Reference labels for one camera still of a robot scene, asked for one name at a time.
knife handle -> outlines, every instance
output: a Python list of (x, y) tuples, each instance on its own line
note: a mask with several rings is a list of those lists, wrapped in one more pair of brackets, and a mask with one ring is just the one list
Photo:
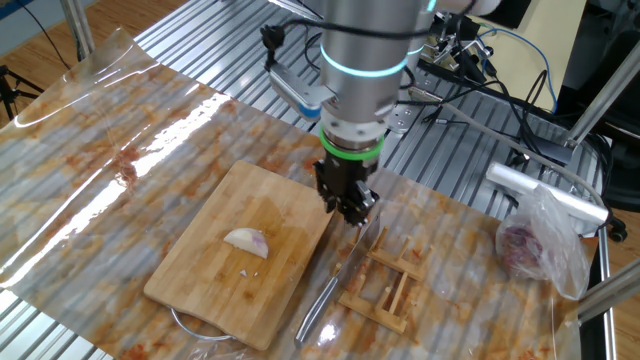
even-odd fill
[(302, 320), (302, 324), (300, 324), (300, 328), (298, 329), (298, 333), (295, 338), (295, 345), (298, 349), (301, 349), (304, 346), (304, 343), (307, 342), (313, 330), (318, 326), (318, 323), (327, 311), (331, 300), (333, 300), (333, 295), (337, 289), (338, 278), (334, 276), (329, 280), (329, 283), (324, 290), (322, 290), (322, 293), (313, 303), (309, 311), (307, 311), (307, 315), (304, 316), (304, 320)]

small wooden rack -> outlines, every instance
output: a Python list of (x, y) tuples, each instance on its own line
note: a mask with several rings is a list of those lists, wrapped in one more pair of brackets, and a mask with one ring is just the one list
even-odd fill
[[(384, 289), (382, 296), (378, 299), (378, 302), (376, 304), (372, 304), (360, 297), (360, 292), (362, 291), (362, 288), (364, 287), (364, 283), (366, 281), (366, 276), (364, 274), (360, 275), (356, 280), (356, 290), (354, 292), (345, 291), (340, 296), (338, 302), (368, 317), (369, 319), (383, 326), (386, 326), (387, 328), (399, 334), (402, 334), (405, 327), (407, 326), (407, 317), (409, 316), (411, 309), (417, 305), (415, 301), (412, 301), (410, 304), (405, 304), (404, 309), (399, 312), (399, 315), (395, 315), (400, 301), (400, 296), (402, 295), (402, 290), (406, 286), (408, 278), (416, 280), (419, 284), (422, 283), (425, 277), (427, 262), (425, 259), (423, 259), (421, 264), (416, 265), (402, 258), (407, 251), (409, 244), (412, 242), (411, 236), (407, 236), (404, 243), (402, 244), (400, 252), (398, 252), (397, 254), (391, 254), (388, 251), (381, 249), (380, 245), (386, 238), (388, 232), (389, 227), (385, 226), (374, 242), (373, 246), (369, 250), (367, 256), (372, 260), (377, 261), (402, 274), (402, 278), (400, 279), (398, 288), (396, 289), (395, 294), (393, 294), (393, 299), (391, 300), (389, 309), (385, 310), (384, 305), (388, 302), (389, 296), (391, 295), (391, 287), (386, 287)], [(355, 245), (355, 242), (358, 239), (359, 235), (360, 229), (358, 229), (356, 236), (354, 237), (352, 242), (349, 243), (349, 245)], [(340, 270), (341, 267), (342, 264), (336, 264), (334, 273)]]

wooden cutting board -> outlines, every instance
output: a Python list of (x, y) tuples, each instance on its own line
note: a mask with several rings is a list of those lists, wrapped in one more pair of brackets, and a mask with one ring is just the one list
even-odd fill
[[(144, 293), (264, 350), (330, 218), (315, 189), (238, 161)], [(263, 232), (266, 260), (223, 241), (245, 227)]]

plastic bag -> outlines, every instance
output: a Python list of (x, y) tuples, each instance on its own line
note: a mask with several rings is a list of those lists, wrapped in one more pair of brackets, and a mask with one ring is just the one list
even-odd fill
[(565, 298), (578, 300), (589, 282), (589, 263), (569, 215), (538, 186), (520, 199), (518, 213), (498, 227), (496, 252), (516, 277), (550, 280)]
[(251, 350), (231, 346), (228, 342), (198, 341), (187, 360), (262, 360), (252, 355)]

silver cylinder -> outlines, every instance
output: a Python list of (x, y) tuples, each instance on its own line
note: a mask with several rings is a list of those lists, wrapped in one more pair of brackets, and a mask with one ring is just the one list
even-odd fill
[[(428, 6), (422, 6), (422, 9), (418, 13), (418, 20), (416, 21), (416, 30), (430, 28), (431, 24), (433, 23), (434, 15), (434, 12), (428, 10)], [(416, 72), (418, 61), (420, 60), (420, 53), (422, 52), (422, 48), (424, 47), (424, 42), (425, 38), (419, 37), (411, 39), (411, 42), (409, 43), (409, 51), (407, 52), (407, 67), (414, 73)], [(411, 82), (409, 75), (403, 73), (402, 84), (409, 84), (409, 82)], [(399, 90), (398, 100), (411, 100), (409, 90)]]
[(611, 309), (640, 291), (640, 259), (587, 291), (578, 304), (581, 324)]
[(640, 43), (638, 43), (627, 58), (622, 62), (618, 70), (611, 76), (607, 84), (600, 90), (598, 95), (580, 120), (567, 134), (565, 146), (575, 148), (584, 140), (589, 131), (600, 121), (600, 118), (607, 112), (611, 104), (620, 96), (634, 76), (640, 71)]
[(576, 219), (600, 225), (607, 220), (609, 215), (609, 211), (605, 208), (580, 199), (577, 196), (573, 196), (499, 163), (494, 162), (489, 165), (486, 177), (487, 180), (502, 185), (517, 195), (531, 193), (538, 185), (542, 185), (565, 207), (567, 213)]
[[(384, 32), (415, 29), (420, 1), (329, 0), (325, 21)], [(370, 123), (393, 109), (402, 69), (407, 63), (409, 39), (389, 40), (325, 31), (322, 36), (321, 80), (337, 95), (325, 103), (335, 118), (348, 123)]]
[(64, 16), (67, 18), (71, 35), (73, 36), (80, 59), (84, 60), (95, 50), (91, 28), (80, 0), (60, 0)]

